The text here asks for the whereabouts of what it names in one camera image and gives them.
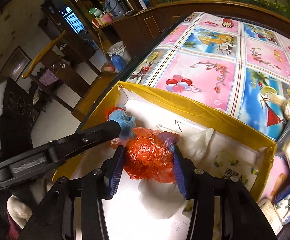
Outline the white gloved left hand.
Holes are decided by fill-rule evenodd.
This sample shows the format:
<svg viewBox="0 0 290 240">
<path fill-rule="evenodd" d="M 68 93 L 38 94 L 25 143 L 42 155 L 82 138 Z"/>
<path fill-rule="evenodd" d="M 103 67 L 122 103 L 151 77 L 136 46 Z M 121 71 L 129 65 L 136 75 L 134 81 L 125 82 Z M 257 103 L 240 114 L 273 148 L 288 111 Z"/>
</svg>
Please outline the white gloved left hand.
<svg viewBox="0 0 290 240">
<path fill-rule="evenodd" d="M 31 208 L 14 195 L 7 200 L 7 211 L 21 229 L 25 227 L 32 215 Z"/>
</svg>

